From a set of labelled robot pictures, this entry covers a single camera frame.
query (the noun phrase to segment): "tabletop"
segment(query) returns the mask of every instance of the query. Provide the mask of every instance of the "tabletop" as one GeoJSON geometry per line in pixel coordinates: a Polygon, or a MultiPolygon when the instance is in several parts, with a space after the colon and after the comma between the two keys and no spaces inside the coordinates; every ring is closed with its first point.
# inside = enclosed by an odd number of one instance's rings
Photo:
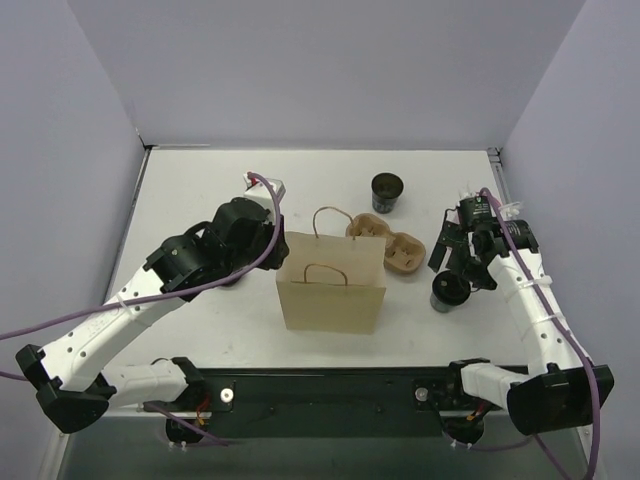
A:
{"type": "MultiPolygon", "coordinates": [[[[247,171],[284,181],[281,203],[287,231],[312,232],[321,206],[374,213],[371,179],[390,171],[405,184],[384,220],[395,232],[421,240],[427,259],[445,208],[460,195],[498,188],[482,151],[295,151],[153,149],[141,179],[114,288],[126,283],[167,237],[211,220],[217,208],[242,196],[247,171]]],[[[347,220],[323,212],[319,230],[345,234],[347,220]]],[[[125,348],[113,364],[149,363],[187,356],[213,367],[397,367],[445,366],[486,357],[496,364],[526,364],[511,314],[497,292],[478,292],[447,313],[429,304],[434,273],[387,272],[387,292],[372,335],[288,331],[276,291],[275,272],[256,270],[232,287],[198,296],[172,312],[125,348]]]]}

